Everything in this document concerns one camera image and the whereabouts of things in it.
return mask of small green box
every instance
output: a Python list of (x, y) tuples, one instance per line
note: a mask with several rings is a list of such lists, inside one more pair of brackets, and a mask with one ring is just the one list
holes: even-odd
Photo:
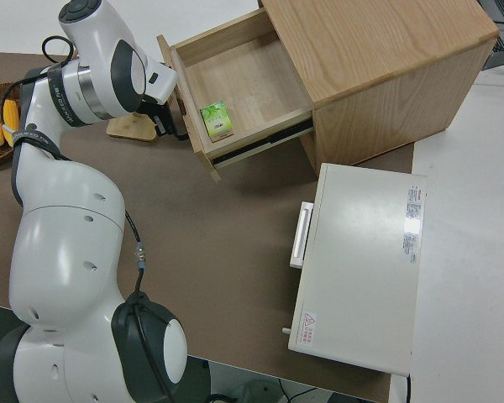
[(200, 109), (207, 134), (211, 141), (219, 141), (234, 134), (228, 111), (223, 101), (215, 102)]

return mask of wooden cabinet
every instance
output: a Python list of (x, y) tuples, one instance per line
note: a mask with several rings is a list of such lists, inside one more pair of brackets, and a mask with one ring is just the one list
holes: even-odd
[[(444, 130), (497, 37), (474, 0), (264, 0), (169, 47), (192, 147), (217, 168), (301, 136), (315, 171)], [(234, 135), (212, 142), (200, 108), (224, 101)]]

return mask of white label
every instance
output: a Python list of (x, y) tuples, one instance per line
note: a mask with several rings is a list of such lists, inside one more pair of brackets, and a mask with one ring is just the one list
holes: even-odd
[(420, 231), (422, 230), (423, 190), (412, 186), (407, 193), (405, 227), (403, 229), (403, 253), (411, 263), (416, 263), (420, 249)]
[(300, 344), (312, 345), (314, 329), (318, 317), (315, 313), (303, 312), (301, 317), (301, 331), (298, 335), (297, 341)]

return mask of white table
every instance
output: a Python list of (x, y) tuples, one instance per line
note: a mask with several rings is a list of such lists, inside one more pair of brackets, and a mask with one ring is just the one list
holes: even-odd
[[(412, 401), (504, 403), (504, 66), (416, 143), (412, 172), (428, 177)], [(405, 391), (394, 379), (390, 402)]]

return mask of brown table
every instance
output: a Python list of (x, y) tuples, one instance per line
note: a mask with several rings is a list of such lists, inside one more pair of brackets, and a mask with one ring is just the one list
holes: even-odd
[[(16, 81), (39, 55), (0, 54), (0, 82)], [(144, 241), (143, 288), (181, 319), (189, 354), (276, 377), (387, 401), (390, 375), (287, 349), (300, 271), (289, 267), (301, 201), (317, 178), (297, 140), (221, 170), (214, 183), (188, 142), (154, 144), (110, 138), (106, 124), (63, 137), (61, 150), (100, 170), (123, 193)], [(364, 166), (410, 172), (412, 146)], [(0, 306), (8, 304), (11, 254), (21, 207), (0, 170)], [(134, 237), (127, 229), (118, 268), (120, 290), (134, 288)]]

